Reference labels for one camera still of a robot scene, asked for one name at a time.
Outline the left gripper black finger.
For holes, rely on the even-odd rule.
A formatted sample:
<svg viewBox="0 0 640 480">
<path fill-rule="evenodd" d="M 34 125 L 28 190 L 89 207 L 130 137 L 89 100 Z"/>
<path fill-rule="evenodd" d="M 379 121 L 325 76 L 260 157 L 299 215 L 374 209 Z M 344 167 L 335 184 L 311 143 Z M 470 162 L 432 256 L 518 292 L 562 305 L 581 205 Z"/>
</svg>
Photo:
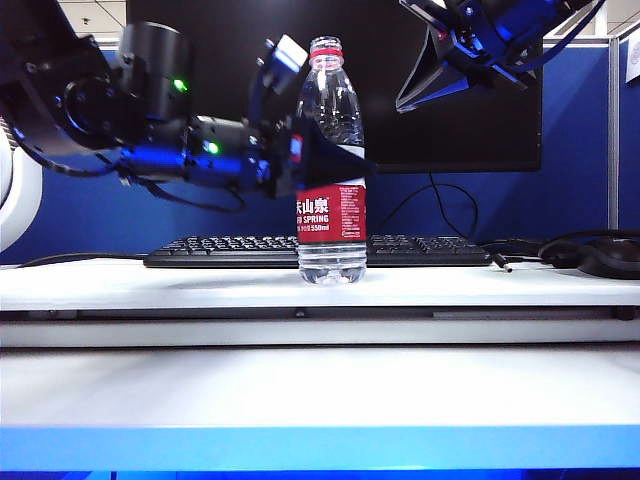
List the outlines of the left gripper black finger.
<svg viewBox="0 0 640 480">
<path fill-rule="evenodd" d="M 309 190 L 372 175 L 376 165 L 327 139 L 312 119 L 298 119 L 298 188 Z"/>
</svg>

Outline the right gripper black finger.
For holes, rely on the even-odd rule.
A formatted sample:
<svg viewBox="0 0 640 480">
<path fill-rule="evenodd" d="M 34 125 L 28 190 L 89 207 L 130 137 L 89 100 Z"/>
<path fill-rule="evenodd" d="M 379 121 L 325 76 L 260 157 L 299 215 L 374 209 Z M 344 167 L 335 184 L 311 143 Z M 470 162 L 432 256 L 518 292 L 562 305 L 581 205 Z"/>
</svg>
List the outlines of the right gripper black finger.
<svg viewBox="0 0 640 480">
<path fill-rule="evenodd" d="M 472 84 L 467 60 L 451 36 L 428 25 L 420 54 L 396 97 L 396 110 L 406 113 L 428 101 L 467 90 Z"/>
<path fill-rule="evenodd" d="M 435 1 L 400 0 L 399 4 L 426 23 L 433 26 L 450 26 L 450 12 Z"/>
</svg>

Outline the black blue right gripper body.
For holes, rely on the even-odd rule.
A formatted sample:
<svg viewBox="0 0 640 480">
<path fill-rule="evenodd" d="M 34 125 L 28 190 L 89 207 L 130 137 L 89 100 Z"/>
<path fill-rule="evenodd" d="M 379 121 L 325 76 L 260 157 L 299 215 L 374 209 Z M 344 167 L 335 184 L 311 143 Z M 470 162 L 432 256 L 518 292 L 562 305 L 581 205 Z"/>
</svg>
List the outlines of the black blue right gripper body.
<svg viewBox="0 0 640 480">
<path fill-rule="evenodd" d="M 497 76 L 520 89 L 533 84 L 534 74 L 517 73 L 515 67 L 521 53 L 536 43 L 537 1 L 447 1 L 445 6 L 451 15 L 449 36 L 468 57 L 471 86 L 491 86 Z"/>
</svg>

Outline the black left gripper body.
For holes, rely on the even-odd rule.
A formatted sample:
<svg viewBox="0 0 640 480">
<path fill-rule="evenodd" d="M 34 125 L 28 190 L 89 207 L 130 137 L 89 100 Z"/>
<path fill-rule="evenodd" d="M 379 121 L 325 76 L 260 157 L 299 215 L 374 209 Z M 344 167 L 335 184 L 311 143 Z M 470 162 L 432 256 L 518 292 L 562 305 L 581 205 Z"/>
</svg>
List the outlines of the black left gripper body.
<svg viewBox="0 0 640 480">
<path fill-rule="evenodd" d="M 276 123 L 262 121 L 258 127 L 259 190 L 267 198 L 293 195 L 303 171 L 306 122 L 285 118 Z"/>
</svg>

